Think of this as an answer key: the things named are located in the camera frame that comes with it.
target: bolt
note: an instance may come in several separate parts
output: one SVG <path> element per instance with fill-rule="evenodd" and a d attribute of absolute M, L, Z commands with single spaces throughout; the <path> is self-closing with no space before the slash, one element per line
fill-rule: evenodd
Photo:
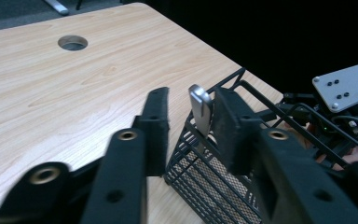
<path fill-rule="evenodd" d="M 354 128 L 357 126 L 356 122 L 353 120 L 349 121 L 348 124 L 350 125 L 351 128 Z"/>
<path fill-rule="evenodd" d="M 338 109 L 338 103 L 333 103 L 333 104 L 331 105 L 331 108 L 333 108 L 333 109 Z"/>

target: wooden table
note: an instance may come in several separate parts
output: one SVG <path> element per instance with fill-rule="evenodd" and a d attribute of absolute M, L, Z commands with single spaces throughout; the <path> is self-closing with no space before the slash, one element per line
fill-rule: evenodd
<path fill-rule="evenodd" d="M 61 49 L 78 35 L 88 45 Z M 169 87 L 169 156 L 190 111 L 187 89 L 209 89 L 240 66 L 151 7 L 130 4 L 0 31 L 0 202 L 33 166 L 77 169 L 99 157 L 141 114 L 146 95 Z M 281 95 L 246 79 L 272 101 Z M 160 177 L 149 177 L 149 223 L 202 223 Z"/>

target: black wire mesh basket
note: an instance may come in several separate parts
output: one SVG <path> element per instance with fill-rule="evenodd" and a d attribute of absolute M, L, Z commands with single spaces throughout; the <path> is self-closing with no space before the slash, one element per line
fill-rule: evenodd
<path fill-rule="evenodd" d="M 326 145 L 308 132 L 301 120 L 294 117 L 298 111 L 307 111 L 309 117 L 316 118 L 318 122 L 324 124 L 320 125 L 324 129 L 328 127 L 336 135 L 348 139 L 357 146 L 358 138 L 348 135 L 337 124 L 330 122 L 306 104 L 292 105 L 288 110 L 283 111 L 279 105 L 273 104 L 251 84 L 242 80 L 245 71 L 244 68 L 238 70 L 207 92 L 213 94 L 214 88 L 222 86 L 228 86 L 234 91 L 246 89 L 267 108 L 257 112 L 265 121 L 263 128 L 279 127 L 283 121 L 286 121 L 312 142 L 314 150 L 310 150 L 311 156 L 317 158 L 322 151 L 327 155 L 326 161 L 330 159 L 330 163 L 326 166 L 332 167 L 337 163 L 345 168 L 348 165 L 342 159 L 345 153 L 342 145 L 336 144 L 334 147 Z M 202 137 L 190 112 L 168 162 L 164 175 L 165 181 L 206 223 L 262 223 L 257 199 L 252 191 L 251 178 L 229 173 L 218 152 L 213 133 L 210 133 L 208 138 Z"/>

